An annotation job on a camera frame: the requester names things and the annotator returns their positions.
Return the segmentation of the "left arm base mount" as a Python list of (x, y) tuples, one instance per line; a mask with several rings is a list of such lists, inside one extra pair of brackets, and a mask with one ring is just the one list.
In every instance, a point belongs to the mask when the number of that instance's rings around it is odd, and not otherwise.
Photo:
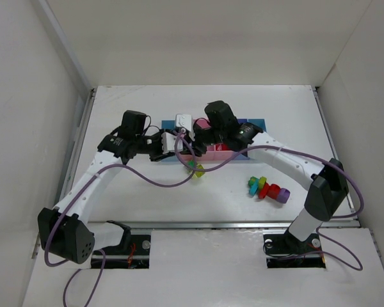
[(150, 266), (150, 234), (132, 234), (129, 243), (104, 248), (105, 269), (148, 269)]

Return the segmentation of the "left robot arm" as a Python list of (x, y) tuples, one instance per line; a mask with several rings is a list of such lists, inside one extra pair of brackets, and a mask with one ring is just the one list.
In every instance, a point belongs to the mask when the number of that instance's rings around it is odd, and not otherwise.
[(50, 255), (64, 262), (85, 262), (93, 251), (103, 248), (125, 248), (131, 229), (123, 224), (107, 221), (89, 227), (93, 208), (109, 183), (126, 168), (138, 154), (147, 154), (151, 161), (170, 156), (174, 150), (175, 134), (160, 129), (145, 134), (147, 115), (126, 111), (120, 126), (107, 134), (97, 147), (95, 156), (84, 175), (52, 209), (44, 208), (38, 215), (38, 227), (45, 263), (52, 267)]

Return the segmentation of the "green yellow red lego stack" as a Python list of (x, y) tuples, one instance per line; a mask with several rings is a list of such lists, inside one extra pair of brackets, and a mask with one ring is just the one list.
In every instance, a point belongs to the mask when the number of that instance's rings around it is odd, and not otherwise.
[(201, 178), (205, 175), (204, 167), (194, 161), (188, 161), (185, 169), (189, 178)]

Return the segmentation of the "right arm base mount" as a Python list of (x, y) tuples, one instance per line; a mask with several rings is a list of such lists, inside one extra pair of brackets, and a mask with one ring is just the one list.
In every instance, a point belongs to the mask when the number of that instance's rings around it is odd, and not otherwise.
[(325, 269), (324, 257), (319, 253), (321, 241), (312, 233), (304, 242), (290, 233), (263, 235), (263, 252), (268, 269)]

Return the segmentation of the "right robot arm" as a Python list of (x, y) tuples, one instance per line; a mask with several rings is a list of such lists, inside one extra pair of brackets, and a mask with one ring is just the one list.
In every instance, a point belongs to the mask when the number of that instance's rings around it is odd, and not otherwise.
[(234, 152), (277, 169), (307, 191), (304, 208), (285, 231), (288, 242), (305, 242), (317, 227), (334, 216), (349, 192), (340, 161), (321, 162), (311, 155), (284, 148), (261, 127), (250, 122), (239, 123), (222, 100), (209, 103), (204, 111), (208, 126), (193, 124), (192, 144), (196, 155), (204, 154), (209, 145), (224, 144)]

